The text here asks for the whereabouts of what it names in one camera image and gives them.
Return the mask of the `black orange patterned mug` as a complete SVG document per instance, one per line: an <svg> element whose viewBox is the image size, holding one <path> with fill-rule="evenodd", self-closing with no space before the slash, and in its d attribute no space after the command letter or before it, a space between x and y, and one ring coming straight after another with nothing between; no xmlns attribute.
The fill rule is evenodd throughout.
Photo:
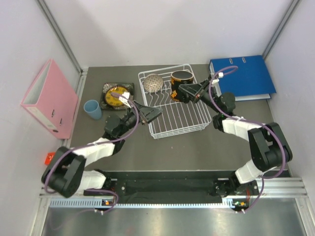
<svg viewBox="0 0 315 236"><path fill-rule="evenodd" d="M179 90L180 85L192 84L193 83L193 74L189 71L178 70L171 73L171 94L170 97L172 100L177 102L188 102L189 99L187 96Z"/></svg>

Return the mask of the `black floral square plate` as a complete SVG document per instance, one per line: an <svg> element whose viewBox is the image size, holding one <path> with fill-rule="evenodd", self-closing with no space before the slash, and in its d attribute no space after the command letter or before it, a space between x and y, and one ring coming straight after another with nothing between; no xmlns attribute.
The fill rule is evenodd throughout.
<svg viewBox="0 0 315 236"><path fill-rule="evenodd" d="M131 107L127 99L133 96L134 83L105 83L99 105L102 110L125 110Z"/></svg>

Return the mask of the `yellow round plate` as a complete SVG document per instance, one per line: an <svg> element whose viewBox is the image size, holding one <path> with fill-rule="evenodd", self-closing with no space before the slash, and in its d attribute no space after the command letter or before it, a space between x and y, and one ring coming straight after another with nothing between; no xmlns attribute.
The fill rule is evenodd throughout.
<svg viewBox="0 0 315 236"><path fill-rule="evenodd" d="M105 103L114 108L123 106L122 102L118 100L119 95L123 94L123 92L129 91L123 86L114 86L107 89L104 93Z"/></svg>

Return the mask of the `light blue plastic cup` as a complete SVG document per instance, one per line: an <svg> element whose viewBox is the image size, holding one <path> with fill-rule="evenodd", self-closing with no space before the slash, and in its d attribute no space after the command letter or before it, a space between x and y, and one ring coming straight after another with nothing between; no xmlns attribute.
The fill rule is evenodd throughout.
<svg viewBox="0 0 315 236"><path fill-rule="evenodd" d="M94 120L99 120L102 117L102 111L99 103L96 100L87 101L84 106L84 111Z"/></svg>

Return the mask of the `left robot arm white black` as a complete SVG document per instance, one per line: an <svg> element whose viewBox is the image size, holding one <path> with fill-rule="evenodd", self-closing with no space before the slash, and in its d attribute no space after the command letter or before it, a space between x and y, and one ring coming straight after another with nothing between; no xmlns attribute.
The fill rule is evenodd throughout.
<svg viewBox="0 0 315 236"><path fill-rule="evenodd" d="M104 134L85 146L57 149L44 171L41 181L47 193L59 193L70 198L76 193L112 194L112 184L101 170L85 168L105 157L118 153L126 139L139 124L151 123L162 114L162 108L141 105L134 101L123 117L110 115L105 121Z"/></svg>

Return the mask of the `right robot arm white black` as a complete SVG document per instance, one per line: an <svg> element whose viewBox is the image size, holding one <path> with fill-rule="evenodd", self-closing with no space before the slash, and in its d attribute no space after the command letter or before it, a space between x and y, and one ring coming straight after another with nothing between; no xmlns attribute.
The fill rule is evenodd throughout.
<svg viewBox="0 0 315 236"><path fill-rule="evenodd" d="M178 89L185 102L202 101L217 112L213 118L215 129L249 142L251 160L234 171L228 181L215 183L218 194L227 196L233 192L240 195L247 190L248 183L275 167L284 168L292 160L291 148L280 126L275 122L261 124L236 116L233 113L236 107L234 94L225 92L217 95L209 80L179 85Z"/></svg>

